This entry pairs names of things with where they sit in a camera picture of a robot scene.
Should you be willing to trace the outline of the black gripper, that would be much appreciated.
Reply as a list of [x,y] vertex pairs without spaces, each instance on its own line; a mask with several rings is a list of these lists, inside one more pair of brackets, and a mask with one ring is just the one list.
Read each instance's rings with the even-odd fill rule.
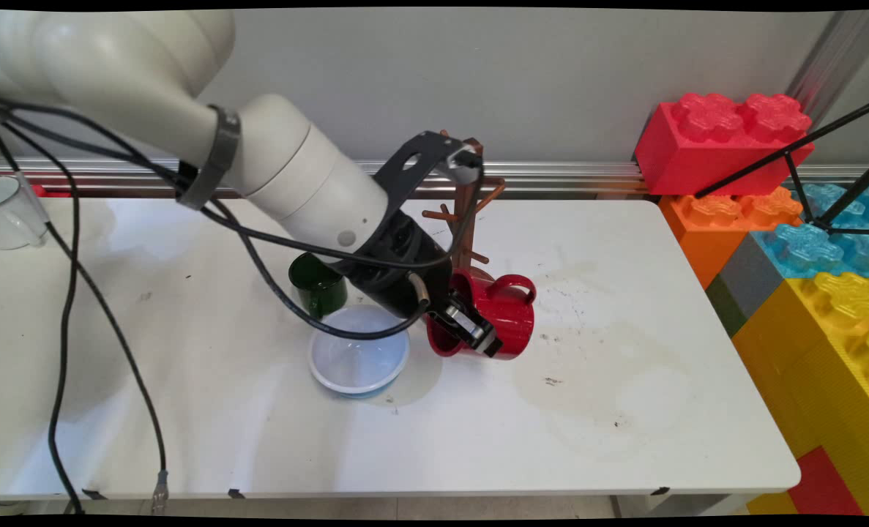
[[[378,228],[374,243],[358,253],[402,264],[424,263],[447,256],[447,251],[430,234],[400,211]],[[414,273],[423,280],[430,297],[427,311],[432,313],[432,350],[435,354],[442,357],[470,354],[501,359],[502,342],[496,327],[478,313],[468,294],[455,288],[449,290],[453,274],[451,261],[447,259]],[[400,319],[407,319],[417,310],[419,299],[409,280],[408,269],[345,261],[345,277],[355,288]]]

